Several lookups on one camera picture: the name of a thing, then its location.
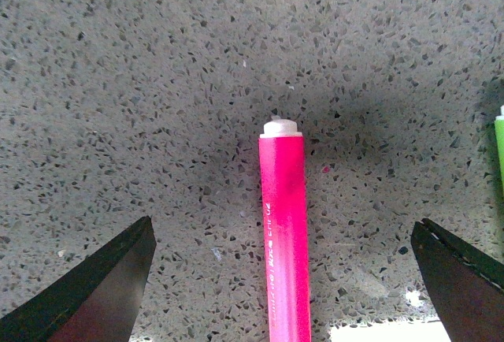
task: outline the table surface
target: table surface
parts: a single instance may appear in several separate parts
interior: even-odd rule
[[[266,340],[257,138],[306,138],[313,340],[435,317],[429,217],[502,261],[502,0],[0,0],[0,313],[138,218],[132,341]]]

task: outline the green highlighter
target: green highlighter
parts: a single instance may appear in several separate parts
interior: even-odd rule
[[[498,162],[501,166],[501,180],[504,184],[504,106],[501,114],[495,118],[495,136],[497,137]]]

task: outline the highlighter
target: highlighter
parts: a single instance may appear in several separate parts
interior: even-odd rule
[[[501,181],[504,184],[504,106],[501,114],[495,118],[495,136],[497,137],[498,162],[501,166]]]
[[[305,155],[295,121],[259,137],[270,342],[310,342]]]

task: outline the white light patch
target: white light patch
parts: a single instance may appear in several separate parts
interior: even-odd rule
[[[406,301],[415,308],[422,307],[424,305],[424,300],[420,300],[420,291],[408,291],[406,290]]]
[[[373,342],[450,342],[450,338],[441,322],[390,322],[351,328],[344,326],[331,328],[331,342],[355,342],[372,340]]]

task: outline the marker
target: marker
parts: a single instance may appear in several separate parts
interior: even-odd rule
[[[498,161],[501,166],[501,181],[504,184],[504,106],[501,114],[495,118],[495,136],[497,137]]]
[[[295,121],[259,138],[270,342],[310,342],[305,155]]]

